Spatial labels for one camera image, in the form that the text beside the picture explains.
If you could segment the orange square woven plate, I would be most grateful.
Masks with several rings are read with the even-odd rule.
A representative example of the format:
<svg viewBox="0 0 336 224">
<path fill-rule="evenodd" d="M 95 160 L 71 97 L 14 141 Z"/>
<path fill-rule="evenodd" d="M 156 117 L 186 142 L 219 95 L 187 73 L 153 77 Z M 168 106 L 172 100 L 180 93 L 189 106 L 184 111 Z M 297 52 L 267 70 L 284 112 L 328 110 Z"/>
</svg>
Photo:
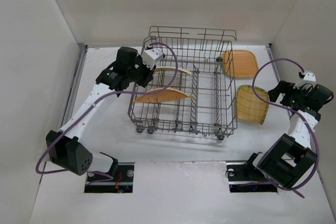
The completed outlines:
<svg viewBox="0 0 336 224">
<path fill-rule="evenodd" d="M 222 53 L 224 73 L 229 77 L 251 79 L 259 70 L 256 56 L 249 50 L 230 50 Z"/>
</svg>

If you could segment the yellow rectangular bamboo mat plate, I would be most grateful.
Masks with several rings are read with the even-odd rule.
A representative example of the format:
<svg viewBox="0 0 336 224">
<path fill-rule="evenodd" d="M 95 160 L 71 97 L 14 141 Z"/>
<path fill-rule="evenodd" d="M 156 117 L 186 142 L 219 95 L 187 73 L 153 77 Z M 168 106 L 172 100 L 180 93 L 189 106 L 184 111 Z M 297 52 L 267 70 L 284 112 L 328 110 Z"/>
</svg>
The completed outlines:
<svg viewBox="0 0 336 224">
<path fill-rule="evenodd" d="M 159 72 L 159 71 L 176 71 L 175 67 L 156 67 L 155 72 Z M 177 69 L 178 72 L 182 72 L 186 75 L 191 75 L 192 73 L 189 70 L 183 69 L 183 68 L 178 68 Z"/>
</svg>

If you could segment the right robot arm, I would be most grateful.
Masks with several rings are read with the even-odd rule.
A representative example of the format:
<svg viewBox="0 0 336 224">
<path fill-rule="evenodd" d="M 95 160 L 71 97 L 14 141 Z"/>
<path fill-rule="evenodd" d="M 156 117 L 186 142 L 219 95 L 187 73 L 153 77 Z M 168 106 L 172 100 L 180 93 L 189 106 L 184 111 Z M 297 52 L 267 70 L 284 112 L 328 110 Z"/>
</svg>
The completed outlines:
<svg viewBox="0 0 336 224">
<path fill-rule="evenodd" d="M 311 149 L 311 142 L 317 140 L 313 129 L 321 119 L 319 110 L 332 101 L 334 94 L 312 81 L 300 84 L 280 81 L 268 91 L 269 98 L 265 102 L 274 105 L 280 94 L 284 97 L 277 107 L 292 113 L 290 128 L 266 153 L 253 153 L 246 165 L 282 189 L 294 190 L 298 188 L 298 180 L 311 167 L 317 167 L 319 155 Z"/>
</svg>

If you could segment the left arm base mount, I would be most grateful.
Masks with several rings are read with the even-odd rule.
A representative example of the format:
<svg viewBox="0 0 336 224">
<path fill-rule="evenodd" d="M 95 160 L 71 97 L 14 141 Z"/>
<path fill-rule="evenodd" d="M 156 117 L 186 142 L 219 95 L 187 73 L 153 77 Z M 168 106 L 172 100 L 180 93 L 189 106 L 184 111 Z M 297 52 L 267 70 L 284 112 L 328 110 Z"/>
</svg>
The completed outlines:
<svg viewBox="0 0 336 224">
<path fill-rule="evenodd" d="M 135 163 L 119 163 L 114 176 L 103 173 L 89 173 L 86 178 L 84 193 L 133 193 Z"/>
</svg>

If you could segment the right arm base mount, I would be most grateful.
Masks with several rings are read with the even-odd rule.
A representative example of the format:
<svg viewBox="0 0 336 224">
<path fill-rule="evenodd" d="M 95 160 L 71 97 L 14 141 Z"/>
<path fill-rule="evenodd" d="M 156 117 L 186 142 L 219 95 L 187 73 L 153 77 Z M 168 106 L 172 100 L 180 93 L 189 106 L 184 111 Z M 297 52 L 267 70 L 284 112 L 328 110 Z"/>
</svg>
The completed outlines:
<svg viewBox="0 0 336 224">
<path fill-rule="evenodd" d="M 278 192 L 259 170 L 245 162 L 227 162 L 225 176 L 231 193 Z"/>
</svg>

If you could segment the orange fish-shaped woven plate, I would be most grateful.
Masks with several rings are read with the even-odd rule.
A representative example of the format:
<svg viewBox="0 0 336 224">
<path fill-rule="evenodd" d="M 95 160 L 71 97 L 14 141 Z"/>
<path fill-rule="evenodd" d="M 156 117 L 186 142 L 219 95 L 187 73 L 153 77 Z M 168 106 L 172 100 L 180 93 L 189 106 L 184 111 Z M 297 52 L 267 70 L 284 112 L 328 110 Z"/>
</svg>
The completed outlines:
<svg viewBox="0 0 336 224">
<path fill-rule="evenodd" d="M 169 102 L 169 101 L 176 101 L 181 99 L 190 98 L 193 99 L 194 97 L 190 94 L 182 92 L 177 89 L 172 88 L 157 88 L 152 89 L 145 94 L 138 96 L 132 103 L 161 103 L 161 102 Z"/>
</svg>

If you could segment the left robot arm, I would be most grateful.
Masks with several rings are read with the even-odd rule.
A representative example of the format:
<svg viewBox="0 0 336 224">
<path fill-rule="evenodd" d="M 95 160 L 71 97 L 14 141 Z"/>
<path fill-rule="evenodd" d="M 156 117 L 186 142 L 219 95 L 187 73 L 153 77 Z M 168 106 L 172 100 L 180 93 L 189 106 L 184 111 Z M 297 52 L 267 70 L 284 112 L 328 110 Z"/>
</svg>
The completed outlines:
<svg viewBox="0 0 336 224">
<path fill-rule="evenodd" d="M 98 75 L 79 110 L 58 131 L 50 131 L 46 136 L 46 155 L 61 172 L 69 171 L 79 176 L 86 172 L 114 175 L 118 161 L 108 154 L 89 149 L 93 143 L 90 131 L 130 83 L 145 87 L 163 58 L 164 53 L 153 47 L 142 53 L 130 47 L 118 49 L 115 61 Z"/>
</svg>

